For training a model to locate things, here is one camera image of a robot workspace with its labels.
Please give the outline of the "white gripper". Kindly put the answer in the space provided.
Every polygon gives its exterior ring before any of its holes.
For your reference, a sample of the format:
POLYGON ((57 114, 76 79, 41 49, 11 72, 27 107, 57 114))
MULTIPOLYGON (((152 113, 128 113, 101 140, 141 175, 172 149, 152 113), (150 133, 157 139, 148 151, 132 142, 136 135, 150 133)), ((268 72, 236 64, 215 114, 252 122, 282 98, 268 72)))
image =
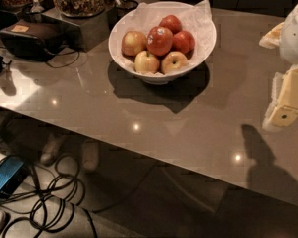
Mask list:
MULTIPOLYGON (((280 55, 292 64, 298 64, 298 4, 286 17, 266 33, 259 44, 268 49, 280 46, 280 55)), ((276 72, 272 82, 271 103, 262 127, 276 132, 298 119, 298 65, 292 65, 284 74, 276 72)))

